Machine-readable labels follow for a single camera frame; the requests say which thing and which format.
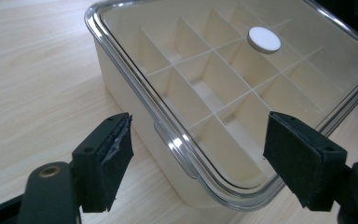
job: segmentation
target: beige box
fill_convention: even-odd
[[[107,89],[196,207],[254,210],[280,191],[269,111],[329,134],[358,102],[358,35],[313,1],[112,1],[85,20]],[[249,44],[256,26],[276,52]]]

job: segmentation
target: storage box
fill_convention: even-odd
[[[358,102],[358,34],[313,1],[113,1],[85,19],[107,89],[196,207],[254,210],[280,191],[269,111],[329,134]],[[253,48],[252,27],[281,47]]]

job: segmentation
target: clear plastic lid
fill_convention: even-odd
[[[312,1],[114,1],[86,22],[186,173],[235,209],[283,186],[262,155],[269,111],[329,133],[358,101],[358,34]],[[254,27],[279,49],[249,43]]]

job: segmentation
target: wooden table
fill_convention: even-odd
[[[105,89],[92,36],[83,22],[90,0],[0,0],[0,203],[24,191],[28,174],[72,150],[105,118],[121,112]],[[183,203],[143,143],[112,211],[84,223],[209,223],[234,212]],[[332,134],[358,161],[358,106]],[[231,223],[336,223],[332,213],[302,209],[284,189],[267,207]]]

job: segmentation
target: transparent lid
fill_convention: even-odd
[[[187,174],[232,208],[283,186],[262,155],[269,111],[328,133],[358,101],[358,35],[311,1],[115,1],[86,21]]]

